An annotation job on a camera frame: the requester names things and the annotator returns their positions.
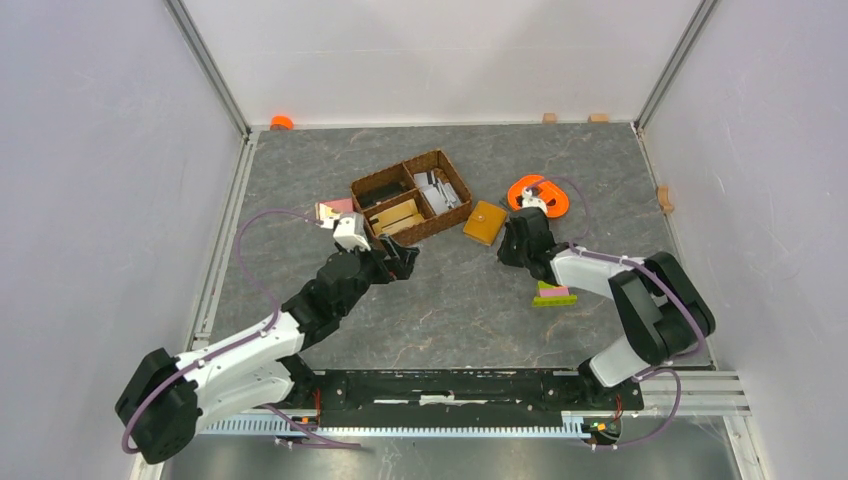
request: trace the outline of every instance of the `wicker basket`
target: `wicker basket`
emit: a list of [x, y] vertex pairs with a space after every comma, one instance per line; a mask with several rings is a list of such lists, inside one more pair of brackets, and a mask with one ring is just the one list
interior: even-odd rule
[[[448, 210], [441, 215], [436, 215], [433, 212], [430, 204], [415, 186], [415, 181], [412, 177], [415, 173], [430, 170], [433, 170], [436, 176], [443, 182], [450, 182], [461, 202], [458, 207]], [[378, 205], [373, 205], [363, 210], [359, 201], [363, 195], [391, 183], [400, 184], [404, 192]], [[357, 212], [365, 216], [365, 229], [372, 239], [374, 238], [374, 230], [371, 228], [367, 219], [409, 199], [415, 200], [416, 205], [418, 205], [418, 211], [425, 220], [422, 223], [405, 228], [392, 235], [392, 238], [403, 246], [412, 245], [442, 230], [447, 230], [454, 225], [465, 222], [468, 216], [471, 215], [472, 210], [471, 190], [468, 189], [468, 185], [459, 176], [453, 163], [451, 163], [447, 155], [441, 150], [427, 152], [392, 165], [379, 172], [374, 172], [367, 177], [355, 180], [350, 185], [350, 191], [353, 194], [354, 208], [356, 208]]]

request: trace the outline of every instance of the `floor panel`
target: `floor panel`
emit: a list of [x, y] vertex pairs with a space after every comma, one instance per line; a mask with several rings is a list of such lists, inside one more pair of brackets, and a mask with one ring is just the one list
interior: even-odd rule
[[[650, 173], [625, 124], [415, 127], [264, 132], [240, 223], [260, 210], [311, 214], [350, 195], [351, 181], [434, 148], [443, 149], [475, 202], [497, 203], [528, 173], [563, 174], [585, 191], [590, 249], [630, 256], [672, 250]], [[576, 195], [553, 222], [558, 240], [584, 228]], [[427, 238], [409, 281], [374, 286], [342, 326], [304, 353], [313, 368], [573, 367], [622, 335], [611, 301], [577, 292], [576, 305], [532, 308], [536, 282], [496, 262], [500, 239], [480, 245], [462, 226]], [[284, 301], [333, 253], [328, 230], [276, 217], [245, 235], [248, 268]], [[230, 259], [213, 340], [264, 318], [270, 305]], [[709, 359], [695, 359], [705, 364]]]

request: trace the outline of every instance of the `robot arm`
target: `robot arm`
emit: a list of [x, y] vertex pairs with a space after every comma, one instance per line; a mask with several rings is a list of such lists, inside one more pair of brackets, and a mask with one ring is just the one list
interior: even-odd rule
[[197, 364], [168, 385], [133, 428], [148, 463], [172, 457], [218, 420], [303, 394], [292, 380], [291, 370], [304, 365], [296, 354], [337, 330], [372, 284], [409, 278], [419, 250], [388, 236], [379, 239], [383, 249], [372, 248], [362, 222], [359, 214], [341, 217], [333, 232], [339, 251], [280, 307], [272, 327], [274, 315], [201, 350], [172, 357], [160, 348], [144, 357], [115, 405], [124, 425], [167, 378]]
[[508, 266], [525, 267], [537, 280], [580, 288], [615, 301], [624, 336], [578, 371], [592, 391], [613, 388], [651, 366], [660, 366], [697, 343], [697, 336], [681, 312], [662, 291], [633, 266], [654, 273], [681, 300], [706, 337], [715, 319], [677, 260], [667, 252], [647, 258], [629, 258], [628, 264], [602, 260], [585, 248], [557, 245], [543, 207], [527, 207], [510, 215], [498, 259]]

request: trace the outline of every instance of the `orange cap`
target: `orange cap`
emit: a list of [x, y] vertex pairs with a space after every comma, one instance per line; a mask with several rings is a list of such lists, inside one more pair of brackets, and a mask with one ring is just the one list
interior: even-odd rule
[[557, 187], [555, 183], [545, 180], [545, 177], [541, 175], [526, 175], [521, 180], [515, 182], [513, 186], [509, 187], [506, 194], [506, 200], [509, 206], [513, 210], [521, 209], [521, 205], [518, 203], [518, 199], [521, 198], [521, 192], [540, 180], [544, 181], [536, 185], [536, 188], [539, 191], [538, 197], [548, 206], [548, 218], [557, 218], [565, 215], [569, 206], [568, 195], [561, 188]]
[[277, 115], [271, 119], [271, 130], [291, 130], [292, 128], [294, 128], [294, 123], [289, 117]]

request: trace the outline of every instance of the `white plastic part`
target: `white plastic part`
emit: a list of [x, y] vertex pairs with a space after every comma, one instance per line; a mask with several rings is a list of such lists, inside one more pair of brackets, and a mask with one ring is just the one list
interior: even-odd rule
[[589, 361], [589, 369], [604, 387], [614, 387], [649, 366], [623, 335]]
[[[202, 350], [179, 355], [177, 368], [231, 345], [261, 330], [271, 316]], [[281, 312], [276, 325], [267, 335], [230, 350], [205, 362], [202, 369], [185, 375], [188, 382], [197, 382], [197, 406], [203, 414], [197, 419], [195, 431], [231, 415], [264, 403], [279, 402], [289, 394], [293, 382], [289, 372], [277, 359], [299, 352], [303, 334], [290, 314]]]
[[[288, 416], [308, 415], [299, 410], [284, 410]], [[581, 425], [584, 417], [562, 412], [562, 426], [556, 427], [319, 427], [314, 433], [328, 437], [389, 438], [589, 438]], [[260, 435], [303, 437], [283, 419], [270, 412], [242, 413], [210, 425], [206, 435]]]
[[356, 249], [371, 250], [365, 237], [365, 219], [359, 213], [343, 213], [333, 230], [333, 240], [348, 252]]
[[[577, 249], [585, 250], [583, 247], [577, 247]], [[631, 260], [641, 263], [644, 259], [632, 258]], [[607, 298], [612, 298], [609, 278], [625, 270], [632, 270], [632, 267], [619, 263], [583, 257], [571, 250], [557, 254], [551, 261], [551, 268], [560, 285], [580, 288]]]
[[548, 205], [539, 197], [533, 195], [529, 188], [521, 191], [521, 208], [538, 207], [547, 215]]

